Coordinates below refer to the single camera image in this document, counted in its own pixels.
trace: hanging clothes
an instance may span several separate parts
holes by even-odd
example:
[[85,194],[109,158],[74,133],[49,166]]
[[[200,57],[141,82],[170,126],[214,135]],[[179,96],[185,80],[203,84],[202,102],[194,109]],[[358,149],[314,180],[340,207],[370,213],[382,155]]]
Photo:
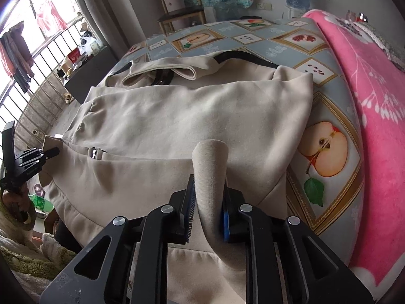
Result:
[[31,52],[28,49],[27,42],[25,42],[22,32],[24,30],[24,21],[19,22],[10,29],[10,34],[15,44],[17,51],[21,54],[22,58],[27,62],[29,67],[34,66]]
[[45,0],[39,7],[39,12],[36,14],[36,23],[47,37],[68,28],[50,0]]
[[3,44],[0,42],[0,60],[3,64],[3,68],[9,77],[12,77],[15,73],[15,67],[11,62],[7,51],[5,50]]
[[4,48],[3,52],[7,54],[9,59],[9,65],[12,65],[11,68],[8,67],[9,73],[13,75],[15,82],[17,82],[22,91],[26,93],[30,88],[31,78],[34,76],[34,72],[31,70],[34,61],[27,47],[27,43],[22,36],[23,29],[24,21],[11,27],[8,32],[3,34],[0,41]]

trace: green bottle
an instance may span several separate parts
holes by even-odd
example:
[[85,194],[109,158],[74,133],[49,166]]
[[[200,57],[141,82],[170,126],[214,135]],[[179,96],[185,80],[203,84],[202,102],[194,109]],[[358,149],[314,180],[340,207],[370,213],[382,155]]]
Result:
[[29,195],[30,200],[33,202],[35,208],[42,210],[43,212],[51,212],[53,209],[53,205],[50,201],[39,197],[36,194]]

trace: pink blanket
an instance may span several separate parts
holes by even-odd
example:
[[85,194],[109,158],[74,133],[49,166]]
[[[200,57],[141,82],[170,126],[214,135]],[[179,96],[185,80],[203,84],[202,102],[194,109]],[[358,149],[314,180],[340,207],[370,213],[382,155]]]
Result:
[[377,300],[405,265],[405,73],[354,23],[320,10],[304,17],[321,28],[357,102],[366,174],[350,267]]

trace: green leaf print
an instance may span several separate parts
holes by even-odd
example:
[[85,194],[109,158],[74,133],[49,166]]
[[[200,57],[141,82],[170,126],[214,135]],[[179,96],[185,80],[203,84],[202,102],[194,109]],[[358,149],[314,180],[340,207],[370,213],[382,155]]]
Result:
[[324,190],[325,186],[322,184],[322,182],[315,178],[311,177],[304,183],[305,194],[307,195],[309,202],[313,203],[314,205],[323,207]]

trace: red box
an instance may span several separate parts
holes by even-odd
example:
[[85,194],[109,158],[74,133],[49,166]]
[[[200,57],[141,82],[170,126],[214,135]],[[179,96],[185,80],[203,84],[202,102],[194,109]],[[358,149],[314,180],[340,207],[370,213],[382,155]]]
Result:
[[69,54],[68,58],[75,63],[80,58],[80,51],[78,48],[73,49]]

